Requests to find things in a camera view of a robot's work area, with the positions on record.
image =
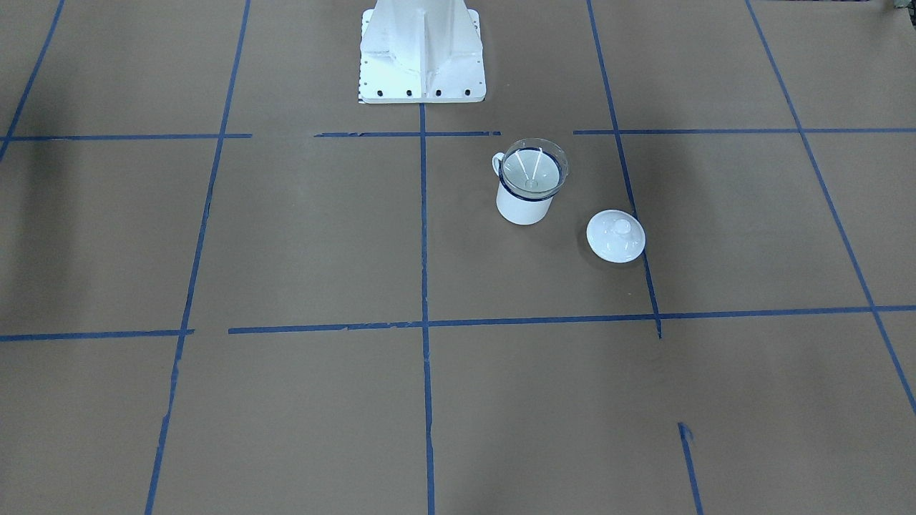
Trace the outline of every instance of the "vertical blue line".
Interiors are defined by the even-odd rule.
[[[611,125],[614,128],[614,140],[617,143],[617,155],[620,158],[620,169],[624,174],[624,184],[627,186],[627,198],[630,207],[633,209],[633,217],[639,219],[639,213],[636,208],[636,198],[633,196],[633,186],[630,184],[629,168],[627,166],[627,155],[624,153],[624,142],[620,137],[620,126],[617,124],[617,111],[614,108],[614,97],[611,95],[611,82],[607,79],[607,68],[605,67],[605,54],[601,50],[601,39],[598,37],[598,26],[594,22],[594,10],[592,9],[592,0],[585,0],[588,6],[588,17],[592,23],[592,37],[594,38],[594,49],[598,52],[598,66],[601,68],[601,78],[605,82],[605,96],[607,97],[607,109],[611,114]],[[643,251],[642,265],[646,270],[646,286],[649,289],[649,301],[652,302],[652,313],[655,315],[655,330],[661,339],[661,317],[659,316],[659,303],[655,298],[655,286],[652,282],[652,272],[649,269],[649,253]]]
[[[184,304],[184,313],[181,316],[181,331],[186,332],[188,321],[191,318],[191,305],[194,300],[194,287],[197,284],[197,273],[201,265],[201,254],[203,252],[203,240],[207,233],[207,223],[210,219],[210,205],[213,201],[213,185],[216,183],[216,173],[220,168],[220,157],[223,153],[223,142],[226,134],[226,126],[229,123],[229,110],[232,107],[233,89],[235,88],[235,76],[238,74],[238,65],[242,59],[242,46],[245,43],[245,28],[248,25],[248,12],[251,7],[251,0],[245,0],[245,12],[242,14],[242,26],[239,28],[238,42],[235,45],[235,59],[233,61],[232,74],[229,77],[229,87],[226,90],[226,100],[223,108],[223,121],[220,124],[220,134],[216,140],[216,151],[213,155],[213,167],[210,170],[210,180],[207,184],[207,197],[203,204],[203,215],[201,217],[201,228],[197,235],[197,247],[194,250],[194,261],[191,265],[191,278],[188,281],[188,297]],[[172,363],[171,382],[169,384],[169,407],[166,415],[162,418],[162,425],[159,429],[159,440],[156,448],[156,460],[153,463],[153,474],[149,479],[149,491],[147,493],[147,506],[144,511],[145,515],[151,515],[153,504],[156,501],[156,489],[159,482],[159,471],[162,467],[162,456],[165,453],[166,439],[169,435],[169,422],[171,421],[172,407],[175,404],[175,389],[178,386],[179,367],[181,355],[184,352],[185,333],[178,338],[175,346],[175,360]]]
[[[432,463],[432,381],[430,374],[430,304],[427,274],[426,224],[426,104],[420,104],[420,263],[422,264],[421,294],[423,302],[423,401],[426,408],[426,510],[436,513],[435,474]]]
[[[912,409],[913,414],[916,414],[916,399],[913,398],[910,382],[907,380],[906,375],[903,373],[903,367],[900,365],[900,361],[897,359],[897,353],[894,351],[894,345],[890,342],[888,332],[885,330],[884,323],[881,321],[881,315],[878,312],[875,301],[871,296],[871,290],[868,288],[868,284],[865,281],[865,274],[862,273],[862,268],[859,267],[858,259],[856,259],[856,253],[853,252],[853,246],[849,242],[849,237],[846,236],[846,230],[843,228],[843,222],[840,221],[840,215],[836,211],[834,199],[830,196],[830,191],[827,189],[827,183],[823,180],[821,167],[818,166],[817,159],[814,158],[814,152],[811,149],[811,144],[808,142],[808,135],[805,134],[805,129],[802,126],[802,121],[799,118],[798,112],[795,110],[795,104],[792,102],[792,99],[789,96],[789,88],[786,87],[785,81],[782,80],[780,67],[776,65],[776,59],[773,58],[773,52],[769,49],[767,38],[763,35],[763,28],[760,26],[760,22],[757,18],[757,13],[754,12],[754,7],[750,4],[750,0],[745,0],[745,5],[747,6],[748,13],[750,13],[751,20],[754,22],[754,27],[757,29],[757,34],[760,36],[760,42],[763,44],[763,49],[767,52],[769,65],[772,67],[773,72],[776,74],[776,79],[780,83],[782,95],[786,97],[786,104],[789,105],[789,111],[792,114],[792,118],[795,120],[795,127],[798,129],[799,136],[801,136],[801,142],[804,144],[804,149],[808,153],[808,160],[811,161],[811,166],[814,168],[814,174],[817,176],[817,181],[821,185],[821,192],[823,192],[823,197],[827,201],[827,207],[830,208],[830,215],[834,218],[836,228],[839,230],[840,237],[843,239],[843,246],[846,248],[846,254],[849,255],[849,260],[852,261],[853,269],[856,271],[859,285],[861,285],[862,291],[865,293],[868,307],[871,309],[871,314],[875,318],[875,324],[878,325],[878,331],[881,333],[881,338],[884,340],[884,346],[888,349],[890,360],[894,365],[894,369],[897,371],[897,377],[900,380],[900,385],[903,386],[903,391],[907,396],[907,400],[910,402],[910,408]]]
[[[683,422],[678,422],[678,431],[681,433],[681,448],[684,451],[684,461],[687,462],[687,474],[690,476],[690,488],[693,492],[693,505],[696,507],[696,515],[703,515],[703,502],[700,500],[700,487],[696,484],[696,473],[693,470],[693,457],[690,454],[690,440],[693,439],[693,433],[690,428]]]
[[[57,11],[54,12],[54,19],[51,21],[51,27],[48,30],[48,35],[45,37],[45,44],[41,46],[38,60],[35,61],[35,68],[32,69],[32,74],[28,76],[26,90],[22,92],[22,97],[19,98],[19,105],[16,106],[16,113],[13,114],[13,121],[9,124],[9,129],[6,131],[6,138],[4,139],[3,145],[0,146],[0,161],[2,161],[3,157],[6,155],[6,149],[9,147],[10,138],[12,138],[13,134],[16,132],[16,125],[19,124],[19,117],[22,115],[22,110],[26,107],[28,94],[31,93],[32,85],[35,84],[35,78],[38,77],[38,69],[41,68],[41,63],[45,60],[45,54],[48,53],[48,47],[51,44],[51,39],[54,37],[54,31],[57,30],[57,24],[60,20],[60,13],[63,11],[63,3],[64,0],[58,2]]]

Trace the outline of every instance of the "mug handle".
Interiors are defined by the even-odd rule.
[[[499,176],[499,164],[502,162],[503,157],[505,156],[506,154],[503,152],[497,152],[493,155],[493,171],[496,172],[497,177]]]

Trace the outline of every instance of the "white lid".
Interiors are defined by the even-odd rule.
[[[646,233],[639,221],[616,209],[593,216],[585,237],[599,258],[613,263],[632,261],[646,248]]]

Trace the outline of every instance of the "white metal bracket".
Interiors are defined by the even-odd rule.
[[[377,0],[363,13],[359,100],[480,102],[486,96],[480,16],[464,0]]]

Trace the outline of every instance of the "white mug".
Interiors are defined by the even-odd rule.
[[[493,156],[493,171],[499,177],[496,190],[499,213],[513,224],[539,222],[547,215],[568,168],[562,149],[546,139],[522,139],[505,153],[497,152]]]

